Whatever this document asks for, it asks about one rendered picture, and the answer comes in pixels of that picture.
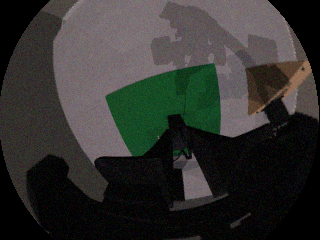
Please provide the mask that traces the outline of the green circuit board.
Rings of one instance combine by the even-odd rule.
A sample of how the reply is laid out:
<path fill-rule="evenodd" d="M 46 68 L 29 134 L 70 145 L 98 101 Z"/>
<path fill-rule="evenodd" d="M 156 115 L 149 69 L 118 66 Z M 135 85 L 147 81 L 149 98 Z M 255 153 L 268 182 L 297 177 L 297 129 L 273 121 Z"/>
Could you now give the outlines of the green circuit board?
<path fill-rule="evenodd" d="M 137 81 L 105 96 L 117 131 L 132 156 L 141 156 L 168 128 L 167 116 L 220 135 L 221 109 L 216 65 L 175 69 Z"/>

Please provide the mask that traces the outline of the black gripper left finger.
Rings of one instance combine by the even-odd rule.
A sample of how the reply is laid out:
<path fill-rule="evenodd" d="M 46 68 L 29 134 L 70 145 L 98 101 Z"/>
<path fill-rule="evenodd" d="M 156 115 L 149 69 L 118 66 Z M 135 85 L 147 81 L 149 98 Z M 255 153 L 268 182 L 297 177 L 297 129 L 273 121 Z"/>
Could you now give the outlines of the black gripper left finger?
<path fill-rule="evenodd" d="M 157 184 L 168 207 L 173 205 L 173 144 L 167 128 L 147 153 L 141 156 L 103 156 L 95 159 L 104 179 L 116 183 Z"/>

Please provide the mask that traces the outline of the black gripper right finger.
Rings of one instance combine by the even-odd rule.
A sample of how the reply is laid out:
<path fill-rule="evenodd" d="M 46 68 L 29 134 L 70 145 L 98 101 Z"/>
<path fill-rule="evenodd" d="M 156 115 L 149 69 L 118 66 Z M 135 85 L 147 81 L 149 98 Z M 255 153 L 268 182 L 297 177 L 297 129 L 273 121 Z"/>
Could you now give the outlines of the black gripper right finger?
<path fill-rule="evenodd" d="M 225 188 L 231 183 L 233 175 L 236 175 L 245 152 L 253 145 L 257 147 L 265 139 L 269 139 L 272 132 L 272 121 L 236 137 L 221 136 L 187 125 L 188 145 L 192 148 L 215 199 L 227 193 Z"/>

